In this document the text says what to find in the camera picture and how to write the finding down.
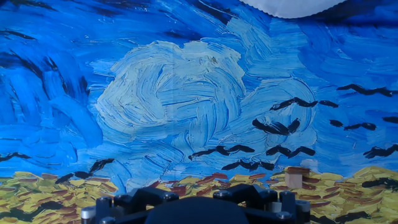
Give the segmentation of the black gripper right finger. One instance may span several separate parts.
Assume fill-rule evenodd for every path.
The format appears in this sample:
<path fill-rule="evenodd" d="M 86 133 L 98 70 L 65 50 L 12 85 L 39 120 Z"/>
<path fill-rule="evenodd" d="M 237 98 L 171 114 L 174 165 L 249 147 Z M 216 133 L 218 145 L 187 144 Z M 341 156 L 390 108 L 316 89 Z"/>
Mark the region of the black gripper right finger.
<path fill-rule="evenodd" d="M 213 198 L 236 205 L 244 202 L 246 206 L 238 210 L 248 223 L 310 224 L 310 202 L 297 200 L 288 190 L 278 193 L 259 185 L 238 184 L 215 192 Z"/>

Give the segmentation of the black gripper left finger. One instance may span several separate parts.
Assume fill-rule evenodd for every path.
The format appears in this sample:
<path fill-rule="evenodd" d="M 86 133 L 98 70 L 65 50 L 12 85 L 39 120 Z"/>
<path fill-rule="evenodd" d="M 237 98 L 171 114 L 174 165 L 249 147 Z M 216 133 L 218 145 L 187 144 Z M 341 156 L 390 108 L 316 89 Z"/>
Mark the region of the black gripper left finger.
<path fill-rule="evenodd" d="M 97 198 L 94 206 L 81 209 L 80 220 L 81 224 L 144 223 L 148 205 L 155 207 L 178 199 L 178 194 L 155 187 L 133 189 L 115 197 Z"/>

